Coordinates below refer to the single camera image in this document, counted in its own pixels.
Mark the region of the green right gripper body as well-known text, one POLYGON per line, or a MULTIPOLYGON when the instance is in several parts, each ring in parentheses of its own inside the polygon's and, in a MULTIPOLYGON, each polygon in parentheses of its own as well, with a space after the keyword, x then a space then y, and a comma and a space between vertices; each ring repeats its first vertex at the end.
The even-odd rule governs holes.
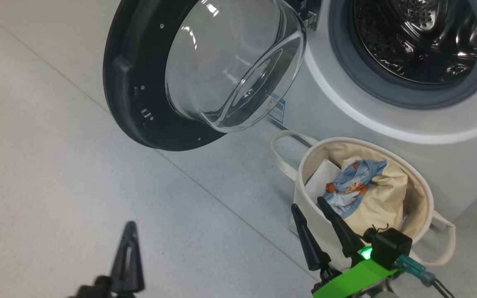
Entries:
POLYGON ((371 260, 372 247, 360 251, 363 259, 342 273, 329 267, 320 270, 321 282, 314 285, 312 298, 360 298, 365 294, 383 291, 386 280, 399 273, 399 269, 387 270, 371 260))

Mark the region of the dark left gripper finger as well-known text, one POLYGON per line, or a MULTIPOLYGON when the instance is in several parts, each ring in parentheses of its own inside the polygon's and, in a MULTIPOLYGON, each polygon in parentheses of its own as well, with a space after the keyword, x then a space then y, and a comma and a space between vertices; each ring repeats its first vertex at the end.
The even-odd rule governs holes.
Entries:
POLYGON ((145 290, 140 238, 135 222, 125 224, 110 277, 114 294, 136 294, 145 290))

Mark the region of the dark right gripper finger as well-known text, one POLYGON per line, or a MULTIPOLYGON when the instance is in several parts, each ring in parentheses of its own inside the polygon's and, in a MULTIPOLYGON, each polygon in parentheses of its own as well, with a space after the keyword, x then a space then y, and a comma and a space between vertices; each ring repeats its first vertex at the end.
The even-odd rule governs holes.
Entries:
POLYGON ((291 212, 308 269, 310 271, 326 270, 331 261, 330 256, 320 248, 297 204, 292 204, 291 212))
POLYGON ((361 258, 360 251, 365 245, 359 236, 348 226, 344 219, 326 202, 323 197, 317 198, 317 204, 324 217, 332 224, 342 246, 342 253, 347 258, 361 258))

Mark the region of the blue orange printed garment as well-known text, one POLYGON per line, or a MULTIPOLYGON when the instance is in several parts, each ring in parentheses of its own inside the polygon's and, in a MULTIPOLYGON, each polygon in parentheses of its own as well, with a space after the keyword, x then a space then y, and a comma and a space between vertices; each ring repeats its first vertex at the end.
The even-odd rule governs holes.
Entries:
POLYGON ((379 187, 374 179, 383 174, 388 163, 375 160, 350 161, 341 173, 325 186, 323 198, 343 219, 352 215, 371 189, 379 187))

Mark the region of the cream garment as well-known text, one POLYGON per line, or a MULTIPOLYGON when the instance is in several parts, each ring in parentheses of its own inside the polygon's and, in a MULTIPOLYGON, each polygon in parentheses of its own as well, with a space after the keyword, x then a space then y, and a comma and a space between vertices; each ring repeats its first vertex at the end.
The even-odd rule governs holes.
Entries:
POLYGON ((356 164, 374 166, 377 170, 366 191, 357 195, 341 217, 359 236, 368 228, 400 229, 405 220, 407 174, 390 160, 363 160, 359 156, 342 161, 342 169, 356 164))

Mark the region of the round black glass washer door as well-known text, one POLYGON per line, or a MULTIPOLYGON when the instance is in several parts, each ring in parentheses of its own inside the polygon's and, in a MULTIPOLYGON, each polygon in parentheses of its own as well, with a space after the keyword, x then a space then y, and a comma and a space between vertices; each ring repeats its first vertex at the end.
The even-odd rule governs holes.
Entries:
POLYGON ((104 51, 108 109, 146 147, 204 147, 277 106, 306 43, 286 0, 121 0, 104 51))

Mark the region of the cream canvas laundry basket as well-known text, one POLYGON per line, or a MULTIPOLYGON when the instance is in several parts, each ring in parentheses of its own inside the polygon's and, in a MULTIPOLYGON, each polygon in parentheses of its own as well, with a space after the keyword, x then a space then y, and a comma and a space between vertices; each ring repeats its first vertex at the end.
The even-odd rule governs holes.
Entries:
POLYGON ((445 249, 434 261, 424 261, 415 252, 411 252, 410 257, 424 266, 430 267, 442 267, 453 258, 457 246, 456 226, 435 211, 434 198, 428 183, 412 165, 400 156, 378 145, 356 138, 334 137, 317 141, 291 130, 276 133, 271 138, 270 148, 276 157, 277 166, 294 181, 294 203, 301 208, 313 236, 316 237, 320 247, 332 256, 336 268, 347 268, 350 265, 350 260, 343 256, 341 244, 332 224, 316 205, 317 200, 307 194, 305 185, 318 171, 324 160, 329 160, 340 166, 345 160, 363 158, 374 161, 386 160, 388 164, 397 166, 400 173, 406 176, 407 182, 407 189, 402 197, 407 218, 399 227, 400 231, 409 236, 413 243, 417 243, 423 238, 433 220, 444 224, 448 232, 445 249), (275 149, 276 141, 286 136, 298 136, 311 146, 297 169, 290 166, 275 149))

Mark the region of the white front-load washing machine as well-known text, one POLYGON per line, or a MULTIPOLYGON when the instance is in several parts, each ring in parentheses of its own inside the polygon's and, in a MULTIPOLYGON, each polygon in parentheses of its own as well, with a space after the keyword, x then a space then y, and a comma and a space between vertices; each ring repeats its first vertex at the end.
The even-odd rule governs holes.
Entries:
POLYGON ((477 92, 450 107, 412 110, 362 90, 343 70, 329 36, 331 0, 310 0, 303 65, 284 96, 280 126, 322 140, 352 137, 392 151, 414 166, 450 221, 477 200, 477 92))

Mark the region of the grey rubber door gasket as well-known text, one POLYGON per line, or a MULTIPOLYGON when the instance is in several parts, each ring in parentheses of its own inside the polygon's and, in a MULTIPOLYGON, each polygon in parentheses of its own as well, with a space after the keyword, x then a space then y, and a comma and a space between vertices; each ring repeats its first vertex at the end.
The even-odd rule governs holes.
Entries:
MULTIPOLYGON (((477 0, 468 1, 477 17, 477 0)), ((354 0, 331 0, 329 36, 343 70, 362 90, 380 101, 412 110, 450 107, 477 92, 477 61, 464 79, 439 85, 401 79, 377 64, 357 36, 353 2, 354 0)))

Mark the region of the white folded sheet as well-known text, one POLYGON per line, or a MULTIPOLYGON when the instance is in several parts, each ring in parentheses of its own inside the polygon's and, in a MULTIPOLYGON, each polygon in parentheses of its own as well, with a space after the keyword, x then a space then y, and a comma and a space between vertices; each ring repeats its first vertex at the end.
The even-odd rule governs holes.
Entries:
POLYGON ((317 204, 317 198, 323 197, 326 192, 326 185, 334 181, 341 173, 341 168, 330 160, 323 160, 318 169, 312 174, 310 179, 305 183, 305 191, 307 196, 312 200, 313 204, 317 204))

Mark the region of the blue energy label sticker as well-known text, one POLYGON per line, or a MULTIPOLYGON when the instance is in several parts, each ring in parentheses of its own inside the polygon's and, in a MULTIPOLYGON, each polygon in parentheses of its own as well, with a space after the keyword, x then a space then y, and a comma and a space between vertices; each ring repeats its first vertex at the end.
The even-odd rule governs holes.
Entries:
POLYGON ((271 93, 269 100, 270 104, 273 103, 273 109, 268 114, 269 117, 271 117, 271 119, 276 121, 278 124, 283 124, 286 101, 276 93, 271 93))

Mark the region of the steel washer drum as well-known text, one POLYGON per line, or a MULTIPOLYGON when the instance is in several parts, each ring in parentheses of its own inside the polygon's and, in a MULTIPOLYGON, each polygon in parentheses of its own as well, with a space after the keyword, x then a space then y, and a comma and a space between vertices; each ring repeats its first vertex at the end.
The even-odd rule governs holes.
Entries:
POLYGON ((451 84, 477 61, 477 17, 468 0, 354 0, 357 36, 401 79, 451 84))

